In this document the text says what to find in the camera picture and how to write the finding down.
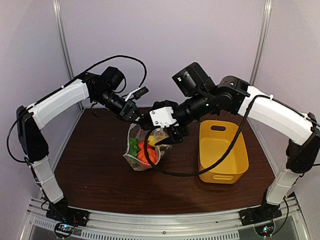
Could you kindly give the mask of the yellow toy corn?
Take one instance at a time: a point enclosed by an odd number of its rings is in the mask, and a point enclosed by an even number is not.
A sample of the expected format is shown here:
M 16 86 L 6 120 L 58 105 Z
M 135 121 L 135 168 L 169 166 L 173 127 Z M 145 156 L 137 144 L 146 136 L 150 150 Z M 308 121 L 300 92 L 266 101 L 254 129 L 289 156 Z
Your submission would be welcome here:
M 148 137 L 147 143 L 148 143 L 148 145 L 150 145 L 151 147 L 155 147 L 155 146 L 156 146 L 155 137 L 154 137 L 153 135 L 150 135 L 150 136 Z

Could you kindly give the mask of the clear dotted zip bag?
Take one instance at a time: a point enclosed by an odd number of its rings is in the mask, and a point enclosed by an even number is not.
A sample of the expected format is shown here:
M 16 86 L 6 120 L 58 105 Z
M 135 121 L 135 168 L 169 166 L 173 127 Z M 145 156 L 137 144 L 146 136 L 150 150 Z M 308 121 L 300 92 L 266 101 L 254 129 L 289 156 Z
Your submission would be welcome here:
M 155 147 L 148 145 L 149 136 L 154 136 L 155 139 L 169 137 L 169 135 L 162 128 L 153 130 L 148 137 L 146 137 L 147 133 L 148 132 L 146 130 L 143 130 L 135 123 L 132 123 L 129 126 L 127 132 L 126 150 L 123 154 L 123 157 L 130 167 L 137 172 L 152 168 L 150 163 L 157 165 L 163 158 L 164 154 L 172 147 L 171 145 L 156 145 Z M 138 147 L 140 151 L 138 152 L 137 157 L 129 154 L 129 138 L 136 138 L 139 140 Z

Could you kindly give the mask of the green leafy toy vegetable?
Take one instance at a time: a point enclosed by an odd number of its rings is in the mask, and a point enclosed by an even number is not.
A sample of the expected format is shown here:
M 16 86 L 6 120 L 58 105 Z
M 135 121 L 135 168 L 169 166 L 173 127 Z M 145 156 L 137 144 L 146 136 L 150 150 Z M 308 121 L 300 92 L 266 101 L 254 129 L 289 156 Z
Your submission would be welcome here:
M 139 149 L 139 140 L 137 138 L 130 137 L 128 139 L 128 142 L 129 142 L 129 151 L 128 151 L 128 153 L 133 157 L 137 157 L 138 152 L 140 151 L 140 149 Z

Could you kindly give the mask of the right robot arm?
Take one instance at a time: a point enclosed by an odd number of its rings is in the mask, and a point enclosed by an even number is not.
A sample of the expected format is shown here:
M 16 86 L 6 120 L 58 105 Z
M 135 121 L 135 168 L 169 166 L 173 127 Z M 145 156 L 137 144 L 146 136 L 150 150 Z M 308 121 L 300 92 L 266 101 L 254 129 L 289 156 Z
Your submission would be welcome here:
M 214 84 L 199 63 L 193 62 L 173 76 L 186 100 L 155 102 L 152 110 L 139 119 L 140 127 L 151 133 L 165 129 L 165 145 L 182 142 L 188 124 L 206 114 L 227 111 L 244 119 L 259 121 L 288 137 L 287 160 L 265 191 L 258 207 L 239 212 L 243 221 L 254 223 L 274 218 L 287 192 L 298 178 L 314 166 L 320 150 L 320 125 L 312 113 L 302 113 L 261 92 L 248 82 L 229 75 Z

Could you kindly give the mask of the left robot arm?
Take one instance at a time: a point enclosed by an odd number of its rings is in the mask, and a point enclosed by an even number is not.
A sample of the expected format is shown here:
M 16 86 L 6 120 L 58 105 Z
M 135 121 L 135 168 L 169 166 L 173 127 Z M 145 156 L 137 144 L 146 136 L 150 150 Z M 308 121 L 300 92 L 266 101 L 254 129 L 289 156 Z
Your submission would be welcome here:
M 50 204 L 49 212 L 61 222 L 69 221 L 72 211 L 49 163 L 49 146 L 41 130 L 55 117 L 85 99 L 101 104 L 118 119 L 133 123 L 140 116 L 136 103 L 115 92 L 124 78 L 124 74 L 112 66 L 101 75 L 81 73 L 49 96 L 28 107 L 20 106 L 16 111 L 18 140 L 26 155 L 26 163 Z

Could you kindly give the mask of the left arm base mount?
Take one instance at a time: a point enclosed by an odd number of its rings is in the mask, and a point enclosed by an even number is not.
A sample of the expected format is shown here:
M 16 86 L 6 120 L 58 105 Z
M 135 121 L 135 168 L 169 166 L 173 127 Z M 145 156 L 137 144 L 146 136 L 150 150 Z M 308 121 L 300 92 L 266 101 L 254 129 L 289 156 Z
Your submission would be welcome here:
M 67 223 L 76 227 L 86 227 L 89 219 L 89 212 L 77 208 L 68 207 L 67 214 L 61 216 L 54 209 L 46 211 L 46 217 L 55 221 Z

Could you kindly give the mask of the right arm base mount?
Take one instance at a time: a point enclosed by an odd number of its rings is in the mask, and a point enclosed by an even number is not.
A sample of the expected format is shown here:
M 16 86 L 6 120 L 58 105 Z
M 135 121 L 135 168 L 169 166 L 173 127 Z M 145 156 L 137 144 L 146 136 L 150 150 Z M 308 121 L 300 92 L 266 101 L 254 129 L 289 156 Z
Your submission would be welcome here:
M 279 205 L 262 204 L 257 207 L 249 207 L 238 212 L 243 226 L 271 221 L 282 216 Z

